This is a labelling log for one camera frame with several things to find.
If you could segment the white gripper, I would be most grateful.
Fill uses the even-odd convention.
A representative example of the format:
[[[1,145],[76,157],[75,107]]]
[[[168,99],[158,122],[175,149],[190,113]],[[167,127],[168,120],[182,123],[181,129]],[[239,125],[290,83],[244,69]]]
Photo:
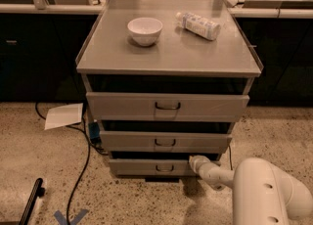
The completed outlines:
[[[207,157],[190,156],[189,165],[202,180],[212,180],[214,178],[214,168],[216,168],[217,165],[211,162]]]

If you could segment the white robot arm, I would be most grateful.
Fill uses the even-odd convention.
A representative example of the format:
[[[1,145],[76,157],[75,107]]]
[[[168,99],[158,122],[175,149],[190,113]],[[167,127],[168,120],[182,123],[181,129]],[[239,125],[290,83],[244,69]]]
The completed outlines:
[[[312,213],[309,189],[265,159],[246,158],[235,170],[204,156],[191,156],[189,164],[212,189],[232,190],[233,225],[290,225]]]

